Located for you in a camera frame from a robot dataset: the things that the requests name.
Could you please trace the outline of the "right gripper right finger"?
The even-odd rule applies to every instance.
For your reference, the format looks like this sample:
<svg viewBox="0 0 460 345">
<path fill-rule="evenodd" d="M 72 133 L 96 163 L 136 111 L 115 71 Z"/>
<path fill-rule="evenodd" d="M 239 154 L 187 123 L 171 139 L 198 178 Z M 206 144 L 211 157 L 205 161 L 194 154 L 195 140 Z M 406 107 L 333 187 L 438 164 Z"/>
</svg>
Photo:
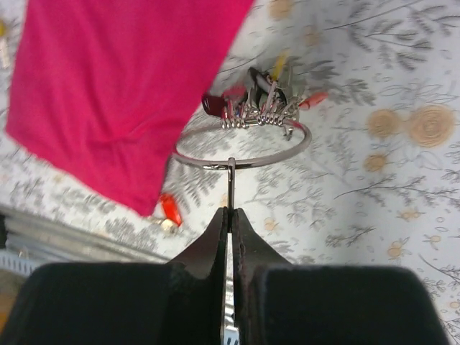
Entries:
<svg viewBox="0 0 460 345">
<path fill-rule="evenodd" d="M 447 344 L 427 290 L 398 266 L 297 265 L 231 217 L 241 344 Z"/>
</svg>

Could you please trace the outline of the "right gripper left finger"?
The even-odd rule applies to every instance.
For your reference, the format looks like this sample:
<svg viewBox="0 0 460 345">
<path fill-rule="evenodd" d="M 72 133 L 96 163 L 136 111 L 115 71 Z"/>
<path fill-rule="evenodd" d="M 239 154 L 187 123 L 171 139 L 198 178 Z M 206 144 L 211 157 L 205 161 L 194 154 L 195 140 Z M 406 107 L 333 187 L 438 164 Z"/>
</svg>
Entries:
<svg viewBox="0 0 460 345">
<path fill-rule="evenodd" d="M 229 212 L 164 264 L 46 264 L 23 284 L 3 344 L 220 344 Z"/>
</svg>

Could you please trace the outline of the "large keyring with keys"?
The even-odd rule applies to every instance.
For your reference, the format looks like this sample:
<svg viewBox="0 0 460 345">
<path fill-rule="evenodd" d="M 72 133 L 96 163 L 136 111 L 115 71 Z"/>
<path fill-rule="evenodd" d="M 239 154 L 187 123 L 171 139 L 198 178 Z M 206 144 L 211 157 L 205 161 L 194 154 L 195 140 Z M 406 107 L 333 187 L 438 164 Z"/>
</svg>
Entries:
<svg viewBox="0 0 460 345">
<path fill-rule="evenodd" d="M 280 82 L 287 65 L 288 52 L 283 51 L 270 70 L 261 71 L 250 67 L 247 71 L 247 77 L 251 83 L 239 100 L 230 96 L 205 96 L 202 100 L 202 106 L 205 111 L 215 110 L 217 102 L 226 103 L 225 105 L 220 105 L 219 123 L 186 131 L 181 135 L 180 140 L 218 129 L 248 130 L 251 127 L 275 126 L 283 128 L 283 136 L 287 141 L 292 137 L 294 130 L 300 130 L 303 138 L 297 145 L 272 155 L 244 160 L 237 160 L 233 157 L 227 160 L 200 160 L 188 157 L 176 149 L 172 153 L 173 158 L 185 165 L 204 170 L 227 171 L 227 208 L 229 212 L 234 209 L 237 170 L 264 167 L 288 160 L 306 150 L 313 139 L 311 130 L 300 123 L 300 111 L 309 110 L 319 105 L 327 99 L 328 93 L 319 91 L 306 97 L 301 95 L 287 97 L 286 86 Z"/>
</svg>

